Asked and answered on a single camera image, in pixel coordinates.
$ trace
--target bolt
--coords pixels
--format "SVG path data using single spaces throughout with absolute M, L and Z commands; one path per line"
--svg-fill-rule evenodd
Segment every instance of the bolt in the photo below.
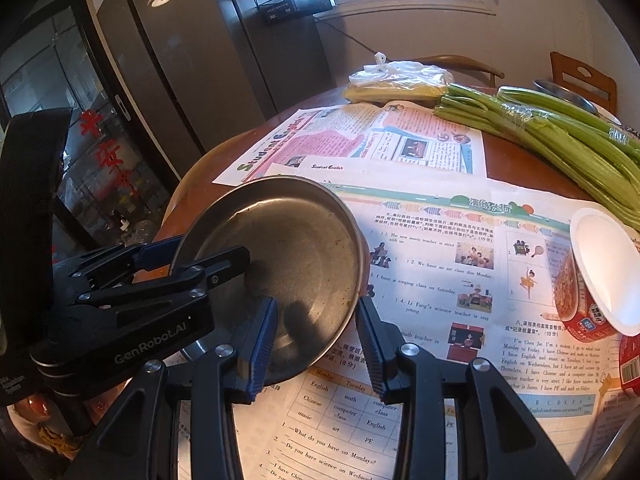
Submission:
M 400 351 L 406 356 L 413 356 L 420 351 L 420 347 L 418 345 L 414 345 L 413 343 L 404 343 L 400 347 Z
M 479 372 L 487 372 L 489 368 L 491 368 L 489 361 L 481 357 L 479 357 L 478 359 L 474 359 L 471 365 Z
M 162 361 L 158 359 L 151 359 L 151 361 L 147 361 L 145 363 L 145 372 L 148 374 L 154 374 L 159 372 L 162 368 Z
M 218 345 L 216 346 L 216 355 L 218 357 L 227 357 L 234 352 L 234 348 L 231 345 Z

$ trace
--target round table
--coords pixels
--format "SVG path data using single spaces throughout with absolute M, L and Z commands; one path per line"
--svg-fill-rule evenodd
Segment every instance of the round table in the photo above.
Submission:
M 182 190 L 183 196 L 179 202 L 175 203 L 175 208 L 162 224 L 156 235 L 156 240 L 163 240 L 186 232 L 200 213 L 231 189 L 229 186 L 212 184 L 212 181 L 240 155 L 286 121 L 297 110 L 346 103 L 347 101 L 342 97 L 342 88 L 329 90 L 302 101 L 299 105 L 275 116 L 258 128 L 220 144 L 206 155 L 207 160 L 203 164 L 198 165 L 197 174 L 192 175 L 190 188 Z M 517 186 L 550 191 L 568 198 L 591 200 L 586 192 L 563 174 L 516 144 L 490 134 L 483 134 L 482 140 L 484 141 L 486 172 L 489 178 Z M 155 270 L 153 273 L 149 273 L 148 278 L 164 276 L 167 271 L 167 267 Z

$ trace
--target celery bunch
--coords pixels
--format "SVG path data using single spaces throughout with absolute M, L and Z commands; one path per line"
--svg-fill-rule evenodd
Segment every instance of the celery bunch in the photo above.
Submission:
M 640 142 L 613 124 L 555 97 L 511 87 L 494 97 L 451 84 L 434 113 L 537 153 L 640 229 Z

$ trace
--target tied plastic bag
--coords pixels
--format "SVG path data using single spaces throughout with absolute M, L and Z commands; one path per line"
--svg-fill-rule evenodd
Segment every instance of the tied plastic bag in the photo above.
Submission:
M 434 102 L 443 96 L 453 76 L 437 66 L 417 61 L 386 62 L 381 52 L 375 65 L 349 76 L 344 97 L 352 103 L 386 104 L 393 100 Z

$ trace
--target glass door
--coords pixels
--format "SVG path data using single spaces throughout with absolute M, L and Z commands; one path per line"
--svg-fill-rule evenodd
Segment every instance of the glass door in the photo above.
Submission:
M 0 87 L 9 116 L 73 110 L 58 197 L 71 212 L 54 226 L 54 258 L 81 253 L 78 227 L 101 246 L 150 241 L 169 193 L 143 160 L 120 110 L 108 98 L 69 5 L 53 2 L 0 56 Z

